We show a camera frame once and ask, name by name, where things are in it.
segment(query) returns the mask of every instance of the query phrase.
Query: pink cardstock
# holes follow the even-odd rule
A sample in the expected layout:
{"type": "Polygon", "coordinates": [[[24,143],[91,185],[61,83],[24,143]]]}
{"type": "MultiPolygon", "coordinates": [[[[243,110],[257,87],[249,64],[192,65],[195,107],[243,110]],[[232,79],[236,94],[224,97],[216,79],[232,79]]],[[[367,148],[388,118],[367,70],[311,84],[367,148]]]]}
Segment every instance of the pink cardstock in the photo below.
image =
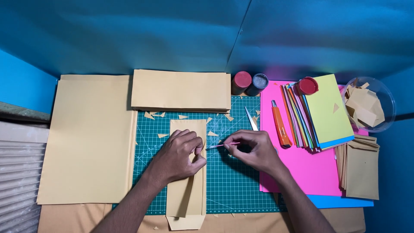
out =
{"type": "MultiPolygon", "coordinates": [[[[273,120],[272,103],[274,100],[279,107],[284,128],[289,139],[293,142],[286,108],[283,102],[280,85],[292,83],[292,81],[269,81],[269,85],[260,94],[260,129],[267,131],[273,146],[279,152],[279,157],[287,166],[299,187],[307,195],[342,196],[339,189],[339,179],[334,149],[322,152],[311,152],[308,148],[283,149],[280,146],[273,120]]],[[[357,134],[368,135],[364,130],[354,131],[357,134]]],[[[280,192],[277,184],[265,172],[260,172],[260,191],[280,192]]]]}

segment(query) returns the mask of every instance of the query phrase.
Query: pink cotton swab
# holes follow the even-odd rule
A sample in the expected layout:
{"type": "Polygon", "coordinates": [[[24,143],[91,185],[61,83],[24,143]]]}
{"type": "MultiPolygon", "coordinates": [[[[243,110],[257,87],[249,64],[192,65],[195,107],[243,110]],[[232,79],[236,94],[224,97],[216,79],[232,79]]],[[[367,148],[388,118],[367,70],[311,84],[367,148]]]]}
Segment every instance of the pink cotton swab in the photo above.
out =
{"type": "MultiPolygon", "coordinates": [[[[233,142],[233,143],[227,143],[227,144],[229,144],[229,145],[234,145],[234,144],[239,144],[240,142],[233,142]]],[[[224,144],[221,144],[221,145],[216,145],[216,146],[209,146],[209,147],[207,147],[207,150],[209,150],[209,149],[213,149],[214,147],[217,147],[217,146],[224,146],[224,144]]]]}

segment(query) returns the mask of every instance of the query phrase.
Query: clear plastic container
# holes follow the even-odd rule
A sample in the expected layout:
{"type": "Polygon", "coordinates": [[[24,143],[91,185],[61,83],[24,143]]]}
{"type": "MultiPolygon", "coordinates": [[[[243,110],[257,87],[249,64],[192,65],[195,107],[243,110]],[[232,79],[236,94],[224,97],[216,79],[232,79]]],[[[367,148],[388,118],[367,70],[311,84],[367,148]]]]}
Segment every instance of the clear plastic container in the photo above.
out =
{"type": "Polygon", "coordinates": [[[371,78],[371,77],[353,78],[351,81],[348,82],[348,84],[344,87],[344,89],[342,89],[341,96],[342,96],[342,102],[345,107],[345,112],[347,113],[349,120],[351,121],[353,125],[355,125],[355,127],[358,127],[359,129],[363,129],[365,131],[372,132],[372,133],[378,133],[378,132],[382,132],[388,129],[395,120],[395,115],[397,114],[397,111],[395,109],[394,97],[392,96],[390,90],[378,79],[371,78]],[[349,115],[347,108],[345,107],[345,92],[347,91],[347,86],[351,85],[352,87],[354,87],[355,85],[357,87],[360,87],[365,83],[369,83],[369,86],[367,87],[367,89],[377,94],[377,97],[381,102],[381,107],[383,108],[383,111],[384,111],[385,121],[375,127],[358,126],[354,122],[352,117],[349,115]]]}

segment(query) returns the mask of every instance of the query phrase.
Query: blade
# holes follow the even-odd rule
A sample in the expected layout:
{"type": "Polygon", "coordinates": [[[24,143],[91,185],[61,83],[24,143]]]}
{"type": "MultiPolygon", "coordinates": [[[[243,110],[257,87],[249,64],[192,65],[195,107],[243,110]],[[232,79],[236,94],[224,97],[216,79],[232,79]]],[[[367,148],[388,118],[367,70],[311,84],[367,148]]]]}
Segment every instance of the blade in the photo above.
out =
{"type": "Polygon", "coordinates": [[[253,129],[254,131],[259,131],[259,130],[258,130],[258,127],[256,126],[256,124],[253,122],[252,116],[250,115],[250,113],[249,113],[249,111],[247,110],[247,108],[246,108],[246,107],[244,107],[244,109],[246,109],[247,117],[249,118],[250,125],[252,126],[252,129],[253,129]]]}

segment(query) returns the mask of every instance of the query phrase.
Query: green cutting mat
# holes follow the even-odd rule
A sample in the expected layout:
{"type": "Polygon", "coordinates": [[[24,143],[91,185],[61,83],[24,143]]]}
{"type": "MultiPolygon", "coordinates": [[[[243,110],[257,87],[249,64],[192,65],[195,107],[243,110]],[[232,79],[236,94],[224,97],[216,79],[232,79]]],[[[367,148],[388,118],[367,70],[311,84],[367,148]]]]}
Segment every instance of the green cutting mat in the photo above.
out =
{"type": "MultiPolygon", "coordinates": [[[[206,147],[218,145],[224,139],[239,129],[251,129],[244,107],[251,116],[257,116],[260,110],[260,97],[231,97],[229,121],[224,114],[167,112],[165,117],[155,116],[155,120],[144,117],[144,112],[138,113],[137,143],[135,146],[135,163],[132,182],[135,184],[152,156],[163,146],[168,137],[158,138],[157,134],[169,134],[170,120],[178,119],[178,115],[188,116],[186,119],[212,120],[207,124],[207,132],[212,131],[219,137],[207,136],[206,147]]],[[[229,157],[228,151],[219,147],[207,150],[207,214],[213,213],[259,213],[287,211],[286,205],[279,206],[274,201],[272,193],[259,191],[259,172],[246,166],[240,160],[229,157]]],[[[148,208],[147,215],[163,215],[166,212],[167,187],[155,197],[148,208]]]]}

